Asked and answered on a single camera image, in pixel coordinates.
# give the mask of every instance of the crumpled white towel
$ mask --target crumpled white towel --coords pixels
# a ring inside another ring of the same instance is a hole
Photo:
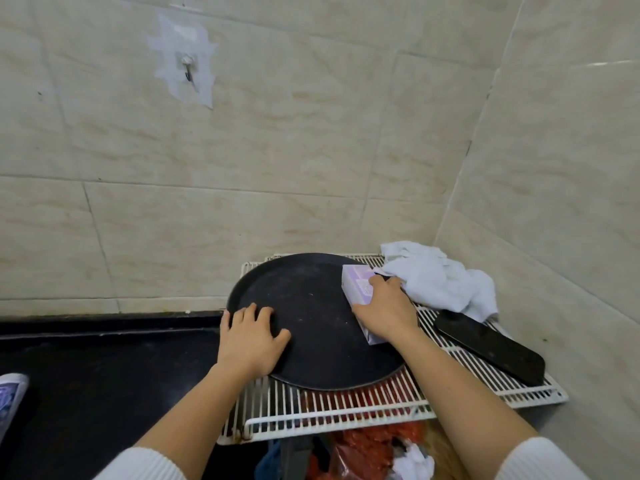
[[[393,471],[402,477],[402,480],[429,480],[435,468],[433,458],[423,456],[418,445],[411,443],[404,456],[394,459]]]
[[[461,312],[478,322],[498,313],[495,285],[488,274],[465,269],[439,248],[417,242],[389,242],[380,249],[385,264],[374,271],[404,281],[404,291],[416,303]]]

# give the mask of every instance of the white wire rack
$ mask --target white wire rack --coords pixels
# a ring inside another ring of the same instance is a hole
[[[283,255],[274,255],[265,261],[280,256]],[[344,256],[372,267],[383,263],[382,256],[375,254]],[[241,276],[259,264],[244,263]],[[568,401],[565,391],[548,374],[542,386],[524,385],[441,337],[433,328],[437,312],[421,305],[415,307],[423,331],[510,407],[528,408]],[[508,336],[498,323],[488,325]],[[245,387],[218,443],[239,444],[432,418],[435,414],[407,368],[373,386],[336,392],[300,389],[265,377]]]

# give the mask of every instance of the wall tile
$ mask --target wall tile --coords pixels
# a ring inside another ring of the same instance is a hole
[[[525,0],[508,64],[589,64],[640,58],[640,0]]]
[[[118,296],[226,296],[240,266],[277,252],[353,252],[364,202],[87,184]]]
[[[42,315],[100,315],[118,313],[114,298],[89,299],[0,299],[0,320],[4,317]]]
[[[445,202],[492,78],[491,69],[398,56],[369,197]]]
[[[522,0],[141,0],[498,67]]]
[[[362,218],[359,252],[379,253],[380,244],[415,241],[432,245],[444,206],[423,202],[369,199]]]
[[[0,174],[76,177],[27,0],[0,0]]]
[[[208,312],[226,307],[227,297],[119,298],[118,302],[122,313]]]
[[[500,74],[453,208],[640,321],[640,64]]]
[[[436,245],[491,275],[500,322],[569,393],[542,433],[592,479],[635,476],[640,326],[454,210]]]
[[[0,177],[0,298],[111,297],[82,184]]]
[[[36,6],[85,178],[364,197],[393,53],[165,11],[219,44],[211,110],[154,77],[158,9]]]

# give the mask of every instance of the hand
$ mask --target hand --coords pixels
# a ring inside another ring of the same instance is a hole
[[[372,276],[373,298],[368,305],[354,305],[353,313],[365,327],[377,336],[394,344],[406,330],[418,328],[418,317],[409,297],[400,288],[400,278],[385,281],[380,275]]]
[[[220,323],[218,364],[238,368],[248,381],[266,376],[276,365],[291,339],[291,332],[283,328],[276,338],[271,336],[269,319],[273,309],[263,307],[255,319],[256,304],[234,313],[229,323],[227,310]]]

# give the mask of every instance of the ribbed sleeve cuff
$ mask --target ribbed sleeve cuff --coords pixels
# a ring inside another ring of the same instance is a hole
[[[94,480],[186,480],[180,468],[149,448],[129,448],[120,453]]]
[[[509,454],[495,480],[589,479],[552,441],[530,438]]]

